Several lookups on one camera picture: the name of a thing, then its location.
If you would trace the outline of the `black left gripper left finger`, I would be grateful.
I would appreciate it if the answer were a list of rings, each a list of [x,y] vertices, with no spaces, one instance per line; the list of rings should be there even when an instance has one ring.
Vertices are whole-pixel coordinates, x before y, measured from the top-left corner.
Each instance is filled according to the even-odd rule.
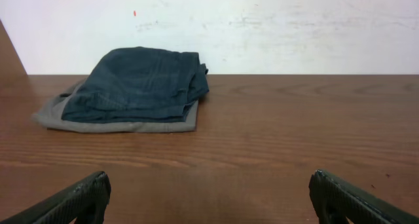
[[[102,224],[110,196],[108,175],[94,172],[1,224]]]

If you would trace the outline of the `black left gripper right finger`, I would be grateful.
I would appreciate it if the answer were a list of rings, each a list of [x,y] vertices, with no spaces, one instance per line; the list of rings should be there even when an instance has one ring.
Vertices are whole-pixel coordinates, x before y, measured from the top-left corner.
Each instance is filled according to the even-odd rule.
[[[326,170],[316,170],[308,187],[319,224],[418,224],[418,217]]]

